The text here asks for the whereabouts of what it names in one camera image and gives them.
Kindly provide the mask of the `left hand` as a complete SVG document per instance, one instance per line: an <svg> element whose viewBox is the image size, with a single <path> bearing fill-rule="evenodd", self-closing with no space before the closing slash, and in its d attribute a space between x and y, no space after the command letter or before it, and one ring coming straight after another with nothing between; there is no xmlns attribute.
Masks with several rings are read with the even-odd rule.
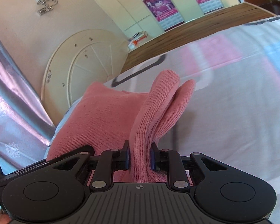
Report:
<svg viewBox="0 0 280 224"><path fill-rule="evenodd" d="M4 213L2 210L0 210L0 224L9 224L11 222L10 217L7 213Z"/></svg>

